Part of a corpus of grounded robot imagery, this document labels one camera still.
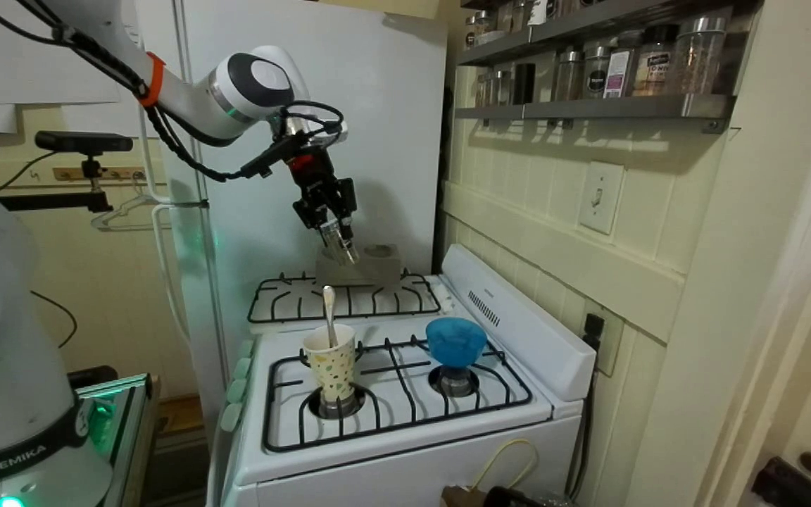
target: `gas stove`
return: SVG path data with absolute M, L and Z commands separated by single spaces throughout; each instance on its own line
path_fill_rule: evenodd
M 469 486 L 509 443 L 536 445 L 533 487 L 564 486 L 594 367 L 578 336 L 466 249 L 450 249 L 442 277 L 338 297 L 359 336 L 359 394 L 328 408 L 301 353 L 325 326 L 321 287 L 260 286 L 224 417 L 228 457 L 211 477 L 219 504 L 433 504 L 442 483 Z M 466 373 L 426 350 L 426 326 L 450 317 L 488 329 Z
M 325 408 L 304 357 L 279 357 L 269 380 L 262 445 L 301 450 L 533 402 L 531 386 L 493 345 L 470 370 L 442 370 L 417 336 L 360 345 L 356 386 L 346 408 Z

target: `spice jar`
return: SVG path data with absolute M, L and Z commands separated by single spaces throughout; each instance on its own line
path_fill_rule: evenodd
M 612 53 L 608 42 L 598 42 L 587 56 L 583 84 L 590 98 L 604 98 L 608 53 Z
M 677 52 L 677 87 L 681 93 L 714 93 L 723 52 L 723 15 L 704 15 L 690 24 Z
M 571 12 L 578 12 L 578 0 L 555 0 L 555 19 L 566 19 Z
M 491 84 L 491 71 L 488 67 L 481 67 L 478 74 L 477 74 L 477 83 L 474 83 L 474 105 L 477 108 L 491 108 L 491 91 L 493 91 L 493 84 Z
M 635 74 L 635 95 L 663 95 L 671 87 L 671 60 L 680 40 L 677 24 L 659 24 L 642 32 L 639 63 Z
M 583 52 L 566 49 L 559 53 L 552 101 L 576 101 L 583 95 Z
M 533 0 L 526 26 L 545 26 L 550 17 L 550 2 L 547 0 Z
M 498 67 L 491 84 L 493 105 L 514 105 L 514 74 L 508 67 Z
M 536 66 L 518 63 L 515 66 L 515 95 L 514 105 L 531 105 L 536 98 Z
M 498 5 L 498 26 L 508 33 L 524 32 L 526 29 L 526 17 L 531 17 L 531 2 L 533 0 L 509 0 L 509 2 Z
M 615 36 L 612 49 L 615 52 L 608 53 L 604 98 L 629 95 L 635 84 L 635 66 L 636 66 L 636 52 L 639 52 L 636 33 L 629 32 L 622 36 Z
M 481 19 L 478 19 L 478 15 L 470 15 L 470 17 L 466 19 L 466 46 L 477 46 L 477 42 L 478 42 L 478 33 L 481 33 Z

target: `stove top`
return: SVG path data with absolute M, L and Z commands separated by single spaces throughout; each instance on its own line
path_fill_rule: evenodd
M 239 386 L 228 417 L 235 487 L 536 428 L 583 408 L 594 353 L 459 245 L 442 277 L 404 277 L 395 293 L 338 287 L 336 317 L 360 345 L 353 414 L 349 402 L 321 408 L 301 357 L 304 340 L 325 329 L 317 280 L 260 286 L 248 317 L 253 340 L 232 377 Z M 488 329 L 470 374 L 439 377 L 422 338 L 433 319 Z
M 274 362 L 262 445 L 269 450 L 301 450 L 505 411 L 533 401 L 531 386 L 493 345 L 470 370 L 442 370 L 417 336 L 359 348 L 356 386 L 353 401 L 321 405 L 301 353 Z
M 421 274 L 404 274 L 397 287 L 370 286 L 336 286 L 338 319 L 374 319 L 374 317 L 429 317 L 439 314 L 439 301 Z M 281 321 L 321 321 L 321 286 L 317 277 L 279 277 L 256 287 L 248 321 L 281 324 Z

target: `white cup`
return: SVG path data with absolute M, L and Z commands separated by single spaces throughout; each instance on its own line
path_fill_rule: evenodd
M 331 348 L 328 326 L 319 326 L 304 338 L 304 356 L 321 386 L 321 402 L 346 402 L 353 397 L 356 380 L 356 329 L 346 324 L 332 324 L 338 345 Z

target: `stove burner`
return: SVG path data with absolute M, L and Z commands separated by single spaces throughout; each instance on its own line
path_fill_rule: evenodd
M 304 402 L 319 419 L 342 419 L 342 417 L 353 417 L 360 411 L 360 405 L 366 402 L 366 388 L 356 386 L 356 394 L 338 402 L 325 402 L 321 388 L 317 388 Z
M 478 393 L 478 374 L 470 370 L 433 370 L 429 377 L 431 388 L 445 397 L 470 397 Z

